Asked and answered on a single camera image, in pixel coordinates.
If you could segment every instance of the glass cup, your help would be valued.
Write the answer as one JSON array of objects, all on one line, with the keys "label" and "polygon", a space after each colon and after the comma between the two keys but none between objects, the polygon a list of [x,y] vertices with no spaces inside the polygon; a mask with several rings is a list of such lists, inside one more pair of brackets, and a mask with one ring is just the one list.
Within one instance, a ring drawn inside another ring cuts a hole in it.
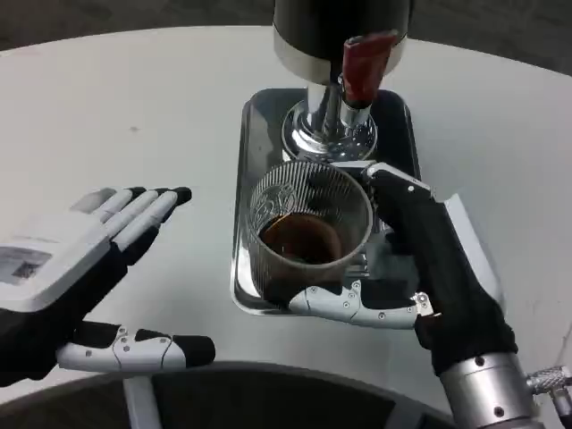
[{"label": "glass cup", "polygon": [[291,161],[255,186],[247,213],[248,253],[260,296],[288,306],[305,288],[341,281],[373,224],[367,194],[329,164]]}]

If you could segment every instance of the glass rim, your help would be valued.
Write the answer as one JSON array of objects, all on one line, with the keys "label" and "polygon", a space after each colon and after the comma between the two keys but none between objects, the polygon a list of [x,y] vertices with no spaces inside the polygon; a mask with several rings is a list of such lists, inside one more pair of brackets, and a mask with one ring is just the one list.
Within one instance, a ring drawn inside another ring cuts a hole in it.
[{"label": "glass rim", "polygon": [[[250,221],[249,217],[247,218],[248,230],[252,233],[252,235],[254,235],[257,244],[259,244],[263,248],[265,248],[274,257],[277,257],[279,261],[283,262],[286,265],[290,265],[294,268],[312,271],[312,270],[324,270],[327,268],[333,268],[337,265],[342,265],[342,263],[349,261],[352,257],[354,257],[362,249],[362,247],[365,246],[365,244],[367,243],[367,241],[369,240],[369,237],[371,235],[372,229],[374,227],[374,209],[372,208],[372,204],[371,204],[371,201],[369,200],[369,197],[367,196],[366,192],[361,187],[361,185],[358,183],[358,181],[356,181],[353,177],[351,177],[350,174],[344,172],[341,168],[338,168],[334,165],[327,164],[327,163],[319,163],[319,162],[315,162],[315,161],[289,161],[288,164],[289,163],[323,165],[326,168],[331,168],[331,169],[335,170],[336,172],[340,173],[342,176],[345,177],[345,179],[347,179],[354,186],[354,188],[357,188],[358,193],[362,196],[362,198],[364,199],[364,201],[366,203],[366,210],[367,210],[367,226],[366,226],[366,231],[364,233],[364,236],[362,237],[362,240],[346,256],[341,257],[339,259],[336,259],[335,261],[328,262],[326,264],[304,264],[301,262],[292,261],[291,259],[288,259],[287,257],[283,257],[282,255],[279,255],[278,253],[274,252],[270,247],[268,247],[266,245],[266,243],[264,243],[260,239],[258,234],[254,231],[254,228],[252,227],[252,222]],[[274,168],[268,170],[268,172],[266,172],[266,174],[281,168],[285,164],[286,163],[276,165]]]}]

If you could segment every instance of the robotic finger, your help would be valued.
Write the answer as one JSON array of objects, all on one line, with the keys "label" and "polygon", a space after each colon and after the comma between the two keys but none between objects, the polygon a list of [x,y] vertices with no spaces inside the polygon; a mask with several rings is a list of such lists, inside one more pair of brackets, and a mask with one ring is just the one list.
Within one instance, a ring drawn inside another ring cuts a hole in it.
[{"label": "robotic finger", "polygon": [[349,288],[312,286],[296,295],[288,305],[297,315],[313,315],[347,324],[378,329],[413,329],[418,316],[432,315],[424,293],[402,297],[402,284],[355,280]]},{"label": "robotic finger", "polygon": [[181,370],[214,359],[215,345],[208,337],[97,322],[82,322],[71,342],[57,351],[61,368],[101,373]]}]

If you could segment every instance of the white robotic hand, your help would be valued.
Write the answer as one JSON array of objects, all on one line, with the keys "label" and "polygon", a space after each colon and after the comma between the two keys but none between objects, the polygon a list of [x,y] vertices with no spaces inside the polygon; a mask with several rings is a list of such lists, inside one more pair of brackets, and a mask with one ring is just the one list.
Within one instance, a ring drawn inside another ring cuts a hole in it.
[{"label": "white robotic hand", "polygon": [[190,198],[188,188],[101,189],[0,242],[0,386],[43,378],[56,363],[137,372],[212,362],[207,337],[82,322]]}]

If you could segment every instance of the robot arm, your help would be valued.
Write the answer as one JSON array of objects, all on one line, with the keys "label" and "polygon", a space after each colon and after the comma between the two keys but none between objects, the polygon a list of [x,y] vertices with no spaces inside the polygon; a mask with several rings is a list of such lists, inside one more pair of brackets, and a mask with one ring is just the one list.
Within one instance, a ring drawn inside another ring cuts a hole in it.
[{"label": "robot arm", "polygon": [[[543,428],[533,400],[541,393],[552,396],[570,427],[568,371],[552,368],[526,379],[502,312],[501,288],[460,198],[437,202],[427,185],[387,164],[335,165],[361,181],[380,219],[407,244],[417,292],[392,298],[386,284],[363,279],[337,289],[315,285],[294,297],[289,309],[374,328],[415,327],[459,428]],[[378,290],[376,299],[371,290]]]},{"label": "robot arm", "polygon": [[0,243],[0,385],[43,378],[56,363],[105,372],[210,363],[207,337],[82,322],[190,197],[187,188],[102,189]]}]

